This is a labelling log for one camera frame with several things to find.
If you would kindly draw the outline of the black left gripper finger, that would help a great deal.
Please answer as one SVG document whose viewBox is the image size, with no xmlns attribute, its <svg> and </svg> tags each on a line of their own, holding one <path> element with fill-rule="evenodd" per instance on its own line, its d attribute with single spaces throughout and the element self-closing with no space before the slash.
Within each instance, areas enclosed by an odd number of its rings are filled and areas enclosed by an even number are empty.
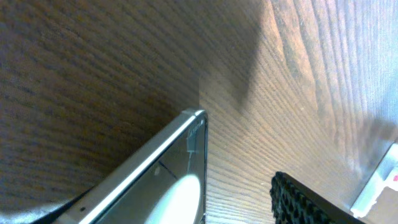
<svg viewBox="0 0 398 224">
<path fill-rule="evenodd" d="M 270 196 L 276 224 L 363 224 L 285 172 L 273 176 Z"/>
</svg>

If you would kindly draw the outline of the black Samsung Galaxy smartphone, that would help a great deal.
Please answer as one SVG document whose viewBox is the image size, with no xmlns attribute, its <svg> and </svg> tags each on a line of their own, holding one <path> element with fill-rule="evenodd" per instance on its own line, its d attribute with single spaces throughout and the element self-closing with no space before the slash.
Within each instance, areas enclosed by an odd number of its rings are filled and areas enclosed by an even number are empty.
<svg viewBox="0 0 398 224">
<path fill-rule="evenodd" d="M 208 115 L 185 110 L 56 223 L 205 223 Z"/>
</svg>

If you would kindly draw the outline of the white power strip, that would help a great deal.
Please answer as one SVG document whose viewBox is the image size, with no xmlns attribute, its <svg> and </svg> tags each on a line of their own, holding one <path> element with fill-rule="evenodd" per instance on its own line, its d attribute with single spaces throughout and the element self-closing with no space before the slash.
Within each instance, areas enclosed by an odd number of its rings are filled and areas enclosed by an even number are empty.
<svg viewBox="0 0 398 224">
<path fill-rule="evenodd" d="M 350 208 L 368 223 L 397 223 L 397 144 L 387 150 Z"/>
</svg>

